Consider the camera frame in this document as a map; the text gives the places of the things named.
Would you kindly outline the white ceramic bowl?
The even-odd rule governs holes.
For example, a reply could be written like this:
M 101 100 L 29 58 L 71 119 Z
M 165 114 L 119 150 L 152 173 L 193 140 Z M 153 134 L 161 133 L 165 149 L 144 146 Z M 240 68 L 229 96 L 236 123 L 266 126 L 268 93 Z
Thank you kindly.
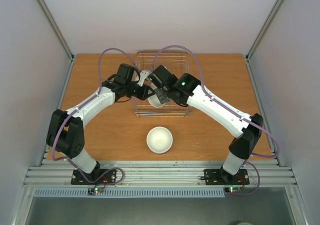
M 153 153 L 164 154 L 172 147 L 173 135 L 167 128 L 157 126 L 148 132 L 146 144 Z
M 156 85 L 151 83 L 150 88 L 154 91 L 154 95 L 150 96 L 147 100 L 149 104 L 155 108 L 161 108 L 168 101 L 166 98 L 164 91 L 160 88 L 157 88 Z

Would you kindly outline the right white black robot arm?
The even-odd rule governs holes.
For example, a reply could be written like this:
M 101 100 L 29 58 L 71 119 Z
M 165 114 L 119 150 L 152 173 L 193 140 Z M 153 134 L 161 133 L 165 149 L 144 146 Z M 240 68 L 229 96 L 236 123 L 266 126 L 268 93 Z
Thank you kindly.
M 257 145 L 262 131 L 256 126 L 263 125 L 259 114 L 242 112 L 209 91 L 199 79 L 189 73 L 177 78 L 163 65 L 158 66 L 148 76 L 151 83 L 165 98 L 181 107 L 193 107 L 205 113 L 222 125 L 234 137 L 229 153 L 219 169 L 218 179 L 222 184 L 230 184 L 239 176 L 243 163 L 249 159 Z

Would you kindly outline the chrome wire dish rack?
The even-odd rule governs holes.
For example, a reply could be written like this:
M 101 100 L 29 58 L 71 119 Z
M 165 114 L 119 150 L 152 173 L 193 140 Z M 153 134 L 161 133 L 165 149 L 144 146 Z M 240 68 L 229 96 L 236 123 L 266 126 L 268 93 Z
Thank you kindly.
M 151 79 L 145 80 L 146 85 L 154 84 L 158 88 L 170 90 L 169 86 L 173 85 L 183 74 L 191 71 L 189 54 L 186 51 L 173 49 L 161 52 L 156 55 L 157 50 L 141 50 L 136 53 L 136 65 L 140 70 L 157 70 L 157 67 L 163 65 L 168 69 L 168 75 L 160 78 L 158 75 L 152 75 Z M 132 101 L 132 110 L 138 117 L 187 117 L 193 109 L 177 105 L 169 101 L 160 108 L 153 107 L 146 100 L 139 100 L 136 97 Z

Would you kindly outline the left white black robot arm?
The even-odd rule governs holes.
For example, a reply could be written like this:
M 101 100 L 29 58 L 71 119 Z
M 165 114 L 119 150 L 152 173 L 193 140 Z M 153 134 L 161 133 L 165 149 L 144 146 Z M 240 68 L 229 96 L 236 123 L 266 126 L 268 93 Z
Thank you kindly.
M 150 74 L 149 70 L 138 71 L 136 67 L 122 63 L 117 73 L 101 82 L 99 88 L 80 104 L 66 111 L 57 109 L 53 112 L 46 144 L 53 152 L 63 154 L 63 159 L 83 173 L 83 179 L 89 184 L 96 184 L 101 172 L 99 163 L 85 149 L 86 125 L 120 98 L 146 100 L 154 95 L 154 90 L 145 84 Z

